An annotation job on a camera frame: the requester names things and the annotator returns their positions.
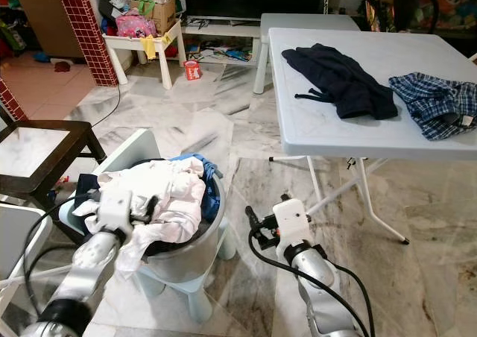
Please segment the dark blue clothing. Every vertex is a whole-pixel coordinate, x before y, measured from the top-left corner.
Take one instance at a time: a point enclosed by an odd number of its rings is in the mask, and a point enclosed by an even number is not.
[[[203,194],[202,204],[202,218],[212,223],[217,215],[219,206],[221,205],[221,197],[215,191],[214,180],[212,179],[214,173],[218,173],[217,165],[208,161],[199,153],[187,153],[182,156],[171,158],[170,160],[185,160],[190,157],[195,157],[203,163],[203,177],[202,180],[206,184],[206,191]]]
[[[477,84],[413,72],[389,79],[425,138],[435,141],[477,127]]]

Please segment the pink bag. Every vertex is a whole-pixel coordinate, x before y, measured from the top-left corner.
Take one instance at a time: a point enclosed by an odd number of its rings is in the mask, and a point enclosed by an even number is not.
[[[157,36],[156,25],[151,19],[139,15],[137,8],[129,10],[126,14],[116,18],[119,37],[147,37]]]

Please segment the red brick column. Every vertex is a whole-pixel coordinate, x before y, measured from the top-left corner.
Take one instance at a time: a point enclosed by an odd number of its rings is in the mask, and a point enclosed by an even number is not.
[[[118,78],[92,12],[89,0],[61,0],[75,31],[76,38],[99,86],[116,86]]]
[[[20,107],[19,103],[13,97],[12,92],[8,89],[7,84],[0,78],[0,101],[7,108],[8,112],[15,121],[26,121],[28,118]]]

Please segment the blue plaid fabric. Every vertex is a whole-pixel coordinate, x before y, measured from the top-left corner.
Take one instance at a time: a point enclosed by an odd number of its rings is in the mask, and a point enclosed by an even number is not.
[[[435,141],[477,127],[477,84],[413,72],[389,79],[425,138]]]

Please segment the red can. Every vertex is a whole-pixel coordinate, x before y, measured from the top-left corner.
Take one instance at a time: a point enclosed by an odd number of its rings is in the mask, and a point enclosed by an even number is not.
[[[187,80],[197,80],[202,76],[199,63],[196,60],[189,60],[184,63]]]

